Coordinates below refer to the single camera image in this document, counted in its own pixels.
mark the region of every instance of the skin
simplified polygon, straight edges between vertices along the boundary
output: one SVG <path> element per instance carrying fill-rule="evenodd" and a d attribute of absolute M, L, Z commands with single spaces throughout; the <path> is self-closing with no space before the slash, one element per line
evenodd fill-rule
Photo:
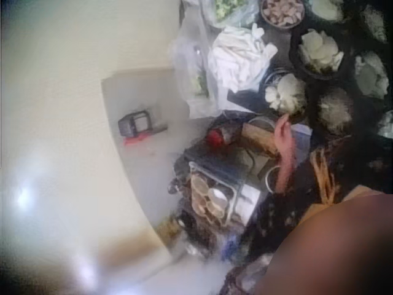
<path fill-rule="evenodd" d="M 276 182 L 275 191 L 283 194 L 286 191 L 289 178 L 295 166 L 295 139 L 290 130 L 289 115 L 282 116 L 274 130 L 274 143 L 281 156 L 280 170 Z"/>
<path fill-rule="evenodd" d="M 370 276 L 362 272 L 376 260 L 379 242 L 393 241 L 392 211 L 391 195 L 373 195 L 310 218 L 281 244 L 255 294 L 368 294 Z"/>

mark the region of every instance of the black bowl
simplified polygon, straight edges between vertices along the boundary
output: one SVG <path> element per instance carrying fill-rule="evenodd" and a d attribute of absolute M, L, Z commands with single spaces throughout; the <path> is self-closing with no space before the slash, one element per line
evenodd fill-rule
<path fill-rule="evenodd" d="M 384 50 L 374 48 L 372 49 L 371 47 L 363 47 L 363 51 L 361 50 L 356 50 L 354 54 L 354 58 L 352 61 L 351 69 L 350 69 L 350 81 L 353 83 L 353 91 L 356 93 L 358 96 L 364 96 L 365 99 L 367 99 L 370 103 L 370 105 L 378 112 L 384 113 L 390 109 L 393 108 L 393 93 L 392 93 L 392 58 L 391 55 L 387 54 Z M 384 96 L 383 99 L 380 98 L 375 98 L 372 96 L 365 96 L 363 95 L 362 91 L 360 90 L 356 77 L 355 77 L 355 64 L 356 64 L 356 56 L 358 55 L 363 55 L 364 53 L 367 52 L 374 52 L 379 56 L 379 58 L 382 61 L 382 64 L 385 67 L 387 78 L 389 79 L 389 87 L 387 88 L 387 95 Z"/>
<path fill-rule="evenodd" d="M 309 0 L 304 0 L 305 10 L 306 10 L 306 17 L 311 20 L 312 22 L 319 23 L 324 26 L 334 26 L 337 30 L 346 26 L 352 19 L 356 17 L 356 5 L 355 0 L 345 0 L 344 3 L 341 5 L 344 18 L 341 21 L 333 21 L 333 20 L 326 20 L 322 17 L 316 15 L 311 8 L 311 4 Z"/>
<path fill-rule="evenodd" d="M 391 51 L 391 37 L 392 37 L 392 7 L 391 1 L 369 1 L 357 0 L 356 17 L 354 17 L 354 32 L 357 34 L 357 39 L 360 41 L 359 46 L 371 45 L 373 48 L 385 49 Z M 374 37 L 369 27 L 365 23 L 362 12 L 367 5 L 371 5 L 375 10 L 382 13 L 384 17 L 384 27 L 386 30 L 387 42 L 381 42 Z"/>
<path fill-rule="evenodd" d="M 280 112 L 276 111 L 275 109 L 271 109 L 270 108 L 270 104 L 266 101 L 265 99 L 265 90 L 268 86 L 271 85 L 271 83 L 275 80 L 275 79 L 279 79 L 280 77 L 285 76 L 286 74 L 294 74 L 295 77 L 297 79 L 300 79 L 297 76 L 297 73 L 295 73 L 293 70 L 291 69 L 286 69 L 286 68 L 272 68 L 269 69 L 268 72 L 265 74 L 264 78 L 262 79 L 260 86 L 259 86 L 259 94 L 260 94 L 260 99 L 263 100 L 263 104 L 266 106 L 266 108 L 268 108 L 270 110 L 270 112 L 272 114 L 274 114 L 275 117 L 280 118 L 281 116 L 283 116 L 284 114 L 281 114 Z M 295 114 L 292 114 L 289 116 L 289 121 L 292 124 L 297 124 L 300 123 L 302 121 L 304 121 L 304 119 L 307 117 L 308 114 L 308 97 L 307 97 L 307 91 L 306 91 L 306 105 L 305 108 L 300 111 L 300 112 L 296 112 Z"/>
<path fill-rule="evenodd" d="M 346 105 L 349 108 L 352 121 L 344 127 L 340 134 L 332 133 L 319 118 L 321 98 L 331 88 L 341 88 L 348 95 Z M 355 91 L 351 81 L 318 83 L 309 87 L 308 90 L 308 96 L 313 98 L 309 100 L 309 124 L 319 138 L 329 141 L 346 135 L 362 135 L 374 128 L 381 118 L 381 113 L 373 107 L 370 99 Z"/>
<path fill-rule="evenodd" d="M 305 65 L 299 54 L 299 45 L 302 43 L 302 36 L 308 33 L 309 29 L 314 29 L 318 33 L 325 31 L 325 33 L 333 37 L 337 43 L 338 49 L 344 52 L 344 57 L 337 72 L 318 73 L 312 70 L 308 65 Z M 317 23 L 308 23 L 294 28 L 290 39 L 289 59 L 298 72 L 298 75 L 303 80 L 323 80 L 328 81 L 338 79 L 348 72 L 352 60 L 351 54 L 351 36 L 349 31 L 339 31 L 334 27 L 325 27 Z"/>

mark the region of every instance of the hand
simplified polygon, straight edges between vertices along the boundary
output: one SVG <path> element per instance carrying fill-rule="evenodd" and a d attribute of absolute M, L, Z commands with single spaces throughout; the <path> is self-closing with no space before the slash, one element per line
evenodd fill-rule
<path fill-rule="evenodd" d="M 274 130 L 274 143 L 284 163 L 293 163 L 295 160 L 295 139 L 292 136 L 289 123 L 289 115 L 283 115 L 278 119 Z"/>

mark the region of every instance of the shredded ingredient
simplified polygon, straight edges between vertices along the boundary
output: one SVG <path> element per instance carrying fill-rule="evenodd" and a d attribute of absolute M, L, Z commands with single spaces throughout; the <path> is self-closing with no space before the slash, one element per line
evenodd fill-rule
<path fill-rule="evenodd" d="M 335 135 L 340 135 L 352 121 L 348 101 L 348 94 L 341 88 L 333 88 L 321 98 L 320 120 Z"/>
<path fill-rule="evenodd" d="M 374 38 L 382 43 L 387 43 L 382 12 L 375 10 L 371 5 L 367 5 L 362 12 L 362 16 Z"/>

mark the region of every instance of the white food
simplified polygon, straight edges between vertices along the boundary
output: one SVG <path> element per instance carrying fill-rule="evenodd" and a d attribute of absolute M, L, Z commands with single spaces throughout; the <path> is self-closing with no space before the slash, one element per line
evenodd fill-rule
<path fill-rule="evenodd" d="M 376 53 L 367 52 L 356 57 L 355 78 L 364 95 L 383 99 L 387 95 L 389 79 L 386 69 Z"/>
<path fill-rule="evenodd" d="M 379 135 L 393 139 L 393 111 L 387 112 L 378 125 Z"/>
<path fill-rule="evenodd" d="M 283 28 L 300 23 L 303 11 L 303 3 L 299 0 L 267 0 L 262 9 L 262 13 L 270 22 Z"/>
<path fill-rule="evenodd" d="M 279 99 L 278 91 L 276 87 L 269 86 L 266 88 L 265 99 L 268 103 L 272 103 Z"/>
<path fill-rule="evenodd" d="M 310 30 L 307 34 L 302 36 L 303 45 L 308 52 L 313 52 L 321 48 L 324 40 L 320 34 L 314 29 Z"/>
<path fill-rule="evenodd" d="M 278 81 L 277 86 L 266 88 L 265 99 L 272 109 L 281 114 L 295 114 L 306 103 L 305 83 L 293 74 L 287 74 Z"/>
<path fill-rule="evenodd" d="M 317 16 L 334 22 L 343 19 L 343 0 L 310 0 L 311 10 Z"/>
<path fill-rule="evenodd" d="M 382 43 L 387 43 L 382 12 L 375 10 L 371 5 L 367 5 L 366 9 L 362 12 L 362 16 L 374 38 Z"/>
<path fill-rule="evenodd" d="M 346 102 L 349 100 L 347 93 L 341 88 L 334 88 L 321 99 L 321 122 L 333 134 L 342 133 L 345 126 L 352 121 Z"/>
<path fill-rule="evenodd" d="M 314 29 L 302 36 L 299 53 L 304 64 L 312 66 L 319 73 L 326 70 L 337 72 L 344 57 L 334 38 L 324 31 L 319 34 Z"/>

